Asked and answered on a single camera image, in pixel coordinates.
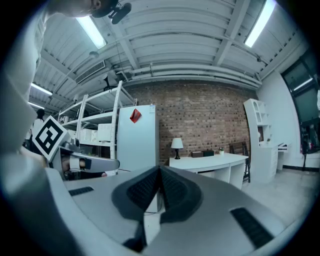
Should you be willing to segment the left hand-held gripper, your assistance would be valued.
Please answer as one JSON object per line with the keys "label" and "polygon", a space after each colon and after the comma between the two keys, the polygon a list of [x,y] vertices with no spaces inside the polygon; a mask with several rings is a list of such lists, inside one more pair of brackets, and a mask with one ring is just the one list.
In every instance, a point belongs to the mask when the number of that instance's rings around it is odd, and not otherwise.
{"label": "left hand-held gripper", "polygon": [[43,122],[40,129],[34,133],[34,145],[52,169],[56,169],[63,180],[76,180],[79,172],[102,173],[117,170],[120,162],[117,159],[86,157],[85,169],[80,167],[80,141],[59,124],[52,116]]}

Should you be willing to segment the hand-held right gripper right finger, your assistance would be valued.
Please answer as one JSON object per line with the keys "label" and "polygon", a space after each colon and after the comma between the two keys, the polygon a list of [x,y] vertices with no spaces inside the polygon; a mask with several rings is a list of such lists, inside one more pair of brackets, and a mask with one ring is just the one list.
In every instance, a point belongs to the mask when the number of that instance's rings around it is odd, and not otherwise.
{"label": "hand-held right gripper right finger", "polygon": [[286,228],[279,216],[242,190],[227,182],[171,168],[196,183],[202,191],[200,207],[186,221],[163,223],[154,240],[147,246],[147,256],[243,256],[256,250],[244,227],[232,215],[241,209],[253,217],[259,227],[253,238],[268,233],[272,239]]}

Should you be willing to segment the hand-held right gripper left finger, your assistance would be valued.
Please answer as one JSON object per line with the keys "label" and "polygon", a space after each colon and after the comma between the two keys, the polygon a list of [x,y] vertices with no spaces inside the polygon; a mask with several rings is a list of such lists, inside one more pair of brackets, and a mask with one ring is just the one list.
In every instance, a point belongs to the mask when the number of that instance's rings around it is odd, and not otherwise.
{"label": "hand-held right gripper left finger", "polygon": [[148,170],[64,181],[57,170],[45,169],[55,206],[75,240],[77,256],[142,256],[123,246],[134,237],[138,222],[122,217],[112,193],[119,184]]}

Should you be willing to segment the white microwave oven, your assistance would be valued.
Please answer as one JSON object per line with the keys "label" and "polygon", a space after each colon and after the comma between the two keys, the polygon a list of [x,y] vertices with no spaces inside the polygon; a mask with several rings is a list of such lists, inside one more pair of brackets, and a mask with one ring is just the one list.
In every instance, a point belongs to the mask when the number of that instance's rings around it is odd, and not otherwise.
{"label": "white microwave oven", "polygon": [[112,123],[98,124],[97,140],[99,142],[114,142],[116,137],[116,126]]}

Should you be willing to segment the white storage box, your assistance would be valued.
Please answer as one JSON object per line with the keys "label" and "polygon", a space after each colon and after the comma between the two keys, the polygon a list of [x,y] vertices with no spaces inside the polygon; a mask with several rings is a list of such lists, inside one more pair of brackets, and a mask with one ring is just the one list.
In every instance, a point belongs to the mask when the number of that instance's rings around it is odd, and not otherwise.
{"label": "white storage box", "polygon": [[80,142],[97,142],[98,131],[93,129],[81,129],[80,131]]}

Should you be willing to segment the white refrigerator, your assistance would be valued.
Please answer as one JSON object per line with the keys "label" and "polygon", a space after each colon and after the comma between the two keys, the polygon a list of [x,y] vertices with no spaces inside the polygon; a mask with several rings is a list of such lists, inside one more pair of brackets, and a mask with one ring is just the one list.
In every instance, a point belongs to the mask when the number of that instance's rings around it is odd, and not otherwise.
{"label": "white refrigerator", "polygon": [[[136,123],[130,120],[134,109],[142,114]],[[133,172],[160,164],[159,127],[154,104],[120,109],[116,136],[120,170]]]}

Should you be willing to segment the white metal shelving rack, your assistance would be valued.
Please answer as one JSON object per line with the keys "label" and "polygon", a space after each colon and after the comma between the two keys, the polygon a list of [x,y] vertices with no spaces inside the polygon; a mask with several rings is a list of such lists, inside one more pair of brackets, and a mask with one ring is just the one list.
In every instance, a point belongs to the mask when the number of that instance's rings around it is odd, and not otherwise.
{"label": "white metal shelving rack", "polygon": [[[125,90],[123,81],[120,81],[117,87],[111,90],[102,91],[95,95],[84,95],[81,100],[59,111],[57,120],[79,140],[81,146],[98,147],[99,156],[101,155],[101,147],[107,147],[109,148],[109,158],[116,159],[116,136],[120,109],[133,107],[136,103],[137,100]],[[98,130],[98,124],[116,126],[114,142],[80,141],[81,129]]]}

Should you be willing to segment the red diamond paper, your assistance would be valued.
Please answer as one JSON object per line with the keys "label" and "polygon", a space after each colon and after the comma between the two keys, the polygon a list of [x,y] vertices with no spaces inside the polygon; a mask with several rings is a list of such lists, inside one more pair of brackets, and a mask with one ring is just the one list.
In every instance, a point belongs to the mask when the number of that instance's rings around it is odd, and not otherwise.
{"label": "red diamond paper", "polygon": [[142,117],[141,112],[135,108],[131,113],[130,120],[135,124],[141,117]]}

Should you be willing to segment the dark wooden chair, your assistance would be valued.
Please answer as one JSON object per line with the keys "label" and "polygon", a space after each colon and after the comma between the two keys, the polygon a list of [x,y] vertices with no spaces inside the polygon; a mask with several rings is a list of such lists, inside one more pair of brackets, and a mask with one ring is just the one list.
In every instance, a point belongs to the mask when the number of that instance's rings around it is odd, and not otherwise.
{"label": "dark wooden chair", "polygon": [[229,153],[248,157],[245,160],[243,181],[250,183],[251,182],[251,162],[250,162],[247,143],[245,141],[230,143],[229,144]]}

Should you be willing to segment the white cabinet with shelves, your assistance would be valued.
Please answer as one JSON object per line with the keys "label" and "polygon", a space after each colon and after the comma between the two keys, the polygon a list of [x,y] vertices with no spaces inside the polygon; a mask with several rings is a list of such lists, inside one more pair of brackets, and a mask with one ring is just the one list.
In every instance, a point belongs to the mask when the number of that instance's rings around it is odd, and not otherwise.
{"label": "white cabinet with shelves", "polygon": [[269,183],[276,174],[278,146],[273,140],[272,123],[267,105],[256,99],[243,103],[250,136],[250,180]]}

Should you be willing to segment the black stand on rack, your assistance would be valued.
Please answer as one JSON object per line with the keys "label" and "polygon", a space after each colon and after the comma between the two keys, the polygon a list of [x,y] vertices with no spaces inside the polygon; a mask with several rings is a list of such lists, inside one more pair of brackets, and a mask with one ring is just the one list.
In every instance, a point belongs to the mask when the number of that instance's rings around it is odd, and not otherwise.
{"label": "black stand on rack", "polygon": [[103,91],[104,91],[104,92],[105,92],[105,91],[112,90],[112,89],[114,89],[114,88],[117,87],[117,86],[114,86],[114,85],[110,85],[108,76],[106,76],[103,80],[106,82],[106,86],[103,88]]}

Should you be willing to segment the ceiling air conditioner vent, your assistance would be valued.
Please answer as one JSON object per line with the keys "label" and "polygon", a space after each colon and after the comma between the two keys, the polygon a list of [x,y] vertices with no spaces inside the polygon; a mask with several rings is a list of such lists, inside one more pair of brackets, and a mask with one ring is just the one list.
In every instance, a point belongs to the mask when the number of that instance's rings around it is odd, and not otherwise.
{"label": "ceiling air conditioner vent", "polygon": [[103,70],[105,67],[106,67],[106,64],[105,64],[104,60],[98,62],[97,64],[93,65],[92,67],[87,69],[85,72],[80,74],[75,79],[76,84],[77,85],[80,84],[82,81],[84,81],[85,79],[89,78],[90,76],[92,76],[93,74],[97,73],[98,71]]}

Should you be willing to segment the black tripod stand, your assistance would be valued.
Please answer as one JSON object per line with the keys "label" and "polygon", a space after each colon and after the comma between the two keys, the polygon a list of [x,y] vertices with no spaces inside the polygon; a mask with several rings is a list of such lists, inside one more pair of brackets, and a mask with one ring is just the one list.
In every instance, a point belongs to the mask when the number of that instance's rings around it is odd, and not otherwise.
{"label": "black tripod stand", "polygon": [[306,170],[306,159],[307,159],[308,151],[309,151],[309,143],[304,140],[302,142],[302,155],[303,155],[302,171],[303,172]]}

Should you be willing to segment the person's light shirt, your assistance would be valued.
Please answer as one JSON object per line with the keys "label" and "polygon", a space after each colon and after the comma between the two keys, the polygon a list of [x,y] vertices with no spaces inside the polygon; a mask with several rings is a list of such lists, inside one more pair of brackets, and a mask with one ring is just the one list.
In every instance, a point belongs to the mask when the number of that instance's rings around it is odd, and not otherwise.
{"label": "person's light shirt", "polygon": [[43,7],[30,18],[13,42],[0,73],[4,82],[4,102],[12,107],[5,113],[9,119],[4,138],[8,142],[6,151],[20,149],[36,117],[28,101],[41,61],[47,17],[47,8]]}

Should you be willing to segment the dark window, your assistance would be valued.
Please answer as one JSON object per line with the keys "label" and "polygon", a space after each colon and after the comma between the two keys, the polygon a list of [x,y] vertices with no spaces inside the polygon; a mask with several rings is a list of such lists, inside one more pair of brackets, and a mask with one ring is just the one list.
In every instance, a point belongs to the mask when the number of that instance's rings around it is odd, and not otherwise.
{"label": "dark window", "polygon": [[302,127],[320,123],[318,110],[318,63],[308,49],[282,74],[293,99],[299,124]]}

